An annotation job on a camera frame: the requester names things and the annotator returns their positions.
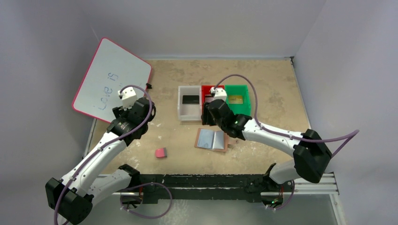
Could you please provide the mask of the white plastic bin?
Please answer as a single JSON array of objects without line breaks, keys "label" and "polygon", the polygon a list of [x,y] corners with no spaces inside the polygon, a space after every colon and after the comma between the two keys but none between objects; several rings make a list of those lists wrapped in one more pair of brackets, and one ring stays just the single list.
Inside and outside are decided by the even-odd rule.
[{"label": "white plastic bin", "polygon": [[[177,116],[180,121],[200,121],[202,115],[201,86],[178,86]],[[197,104],[183,103],[184,96],[197,96]]]}]

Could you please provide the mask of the pink framed whiteboard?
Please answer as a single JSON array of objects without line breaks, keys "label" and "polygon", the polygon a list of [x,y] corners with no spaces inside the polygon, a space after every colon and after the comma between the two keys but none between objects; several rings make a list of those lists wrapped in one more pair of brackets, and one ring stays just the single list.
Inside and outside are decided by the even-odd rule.
[{"label": "pink framed whiteboard", "polygon": [[105,122],[122,105],[118,91],[127,85],[146,88],[152,66],[108,38],[101,39],[72,102],[72,108]]}]

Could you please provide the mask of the black card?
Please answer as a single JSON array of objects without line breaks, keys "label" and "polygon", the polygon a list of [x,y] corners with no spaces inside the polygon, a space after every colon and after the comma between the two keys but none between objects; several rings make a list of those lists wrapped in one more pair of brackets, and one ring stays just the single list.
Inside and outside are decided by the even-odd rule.
[{"label": "black card", "polygon": [[197,105],[200,103],[199,95],[183,95],[182,104]]}]

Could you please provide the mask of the pink eraser block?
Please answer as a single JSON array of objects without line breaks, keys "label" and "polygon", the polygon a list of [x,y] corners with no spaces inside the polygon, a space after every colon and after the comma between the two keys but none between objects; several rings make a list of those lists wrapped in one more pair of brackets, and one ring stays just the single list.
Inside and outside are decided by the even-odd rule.
[{"label": "pink eraser block", "polygon": [[162,158],[166,158],[168,155],[167,155],[167,149],[166,148],[160,148],[160,149],[157,149],[156,151],[155,151],[155,157],[157,158],[157,159],[162,159]]}]

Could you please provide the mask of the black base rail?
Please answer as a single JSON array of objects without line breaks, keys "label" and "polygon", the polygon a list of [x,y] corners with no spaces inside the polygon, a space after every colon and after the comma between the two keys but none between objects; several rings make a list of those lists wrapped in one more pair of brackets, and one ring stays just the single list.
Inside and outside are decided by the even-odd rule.
[{"label": "black base rail", "polygon": [[270,204],[281,193],[292,191],[293,183],[276,184],[264,174],[140,174],[131,185],[141,189],[146,204],[159,200],[244,200]]}]

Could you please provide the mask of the gold card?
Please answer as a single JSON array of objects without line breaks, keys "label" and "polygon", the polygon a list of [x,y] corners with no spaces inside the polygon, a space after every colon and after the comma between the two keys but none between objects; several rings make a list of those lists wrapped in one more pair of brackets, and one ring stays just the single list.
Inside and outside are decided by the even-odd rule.
[{"label": "gold card", "polygon": [[241,105],[244,103],[243,96],[241,95],[230,95],[228,96],[228,100],[230,104]]}]

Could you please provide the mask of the brown leather card holder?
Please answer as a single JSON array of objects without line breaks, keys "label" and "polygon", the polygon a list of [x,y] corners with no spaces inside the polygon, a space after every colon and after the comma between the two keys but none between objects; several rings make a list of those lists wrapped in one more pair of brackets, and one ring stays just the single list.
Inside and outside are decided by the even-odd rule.
[{"label": "brown leather card holder", "polygon": [[237,138],[229,137],[222,130],[199,128],[194,147],[216,152],[227,152],[228,147],[233,147],[238,142]]}]

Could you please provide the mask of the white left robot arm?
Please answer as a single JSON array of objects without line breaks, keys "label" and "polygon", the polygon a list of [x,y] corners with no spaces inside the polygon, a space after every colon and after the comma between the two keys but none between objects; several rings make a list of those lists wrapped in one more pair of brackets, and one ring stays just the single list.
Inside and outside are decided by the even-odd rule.
[{"label": "white left robot arm", "polygon": [[64,224],[81,223],[94,206],[95,192],[92,187],[100,172],[120,152],[148,130],[148,122],[156,115],[156,107],[150,98],[141,97],[124,110],[113,109],[116,119],[111,121],[106,132],[95,148],[60,179],[51,178],[45,184],[47,202],[54,210],[53,223],[59,223],[62,216]]}]

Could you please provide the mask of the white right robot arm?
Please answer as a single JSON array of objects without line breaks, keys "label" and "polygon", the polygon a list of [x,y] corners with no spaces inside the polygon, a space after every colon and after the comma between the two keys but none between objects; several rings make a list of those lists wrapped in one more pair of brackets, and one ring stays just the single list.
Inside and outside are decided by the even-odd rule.
[{"label": "white right robot arm", "polygon": [[220,99],[205,103],[202,123],[218,126],[231,138],[262,143],[291,156],[292,160],[268,168],[263,184],[270,191],[298,178],[319,183],[332,158],[316,131],[292,132],[258,123],[251,116],[233,113]]}]

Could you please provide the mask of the aluminium frame rail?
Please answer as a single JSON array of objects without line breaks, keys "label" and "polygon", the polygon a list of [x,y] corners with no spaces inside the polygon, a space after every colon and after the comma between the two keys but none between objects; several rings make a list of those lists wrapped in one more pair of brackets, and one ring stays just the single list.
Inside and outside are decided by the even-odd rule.
[{"label": "aluminium frame rail", "polygon": [[[131,182],[136,181],[138,174],[129,175],[126,172],[116,172],[108,176],[99,175],[92,185],[93,188],[99,188],[95,194],[111,195],[111,194],[126,194],[126,195],[143,195],[141,189],[147,184],[131,185]],[[313,184],[304,179],[296,179],[292,181],[293,189],[291,193],[299,195],[327,195],[338,193],[336,180],[332,174],[326,174],[321,178],[320,183]]]}]

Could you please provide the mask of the green plastic bin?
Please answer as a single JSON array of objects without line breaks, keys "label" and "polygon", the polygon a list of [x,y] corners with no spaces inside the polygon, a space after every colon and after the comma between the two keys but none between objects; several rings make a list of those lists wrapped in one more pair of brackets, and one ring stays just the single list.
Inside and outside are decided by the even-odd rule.
[{"label": "green plastic bin", "polygon": [[247,85],[225,85],[227,104],[234,114],[251,115],[251,101]]}]

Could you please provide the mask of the silver striped card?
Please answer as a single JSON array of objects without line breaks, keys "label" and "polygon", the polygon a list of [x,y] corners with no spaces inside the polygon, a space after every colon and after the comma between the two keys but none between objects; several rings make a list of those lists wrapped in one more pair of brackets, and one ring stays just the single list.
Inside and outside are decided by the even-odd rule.
[{"label": "silver striped card", "polygon": [[212,97],[205,97],[205,103],[210,103],[210,102],[212,102],[213,101],[213,98]]}]

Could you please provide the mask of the red plastic bin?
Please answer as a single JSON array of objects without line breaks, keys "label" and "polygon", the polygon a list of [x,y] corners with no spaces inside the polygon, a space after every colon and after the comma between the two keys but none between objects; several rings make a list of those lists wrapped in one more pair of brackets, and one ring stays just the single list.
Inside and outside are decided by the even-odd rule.
[{"label": "red plastic bin", "polygon": [[[211,114],[211,110],[210,108],[215,108],[218,107],[219,105],[225,104],[226,102],[222,101],[222,100],[215,100],[213,102],[210,103],[205,103],[205,97],[212,97],[211,93],[210,93],[210,89],[212,87],[215,86],[211,86],[211,85],[202,85],[201,86],[201,93],[202,93],[202,115],[201,115],[201,122],[203,125],[208,125],[208,124],[212,124],[214,119],[213,116]],[[223,89],[225,89],[225,87],[223,85],[218,85],[216,87],[221,87]]]}]

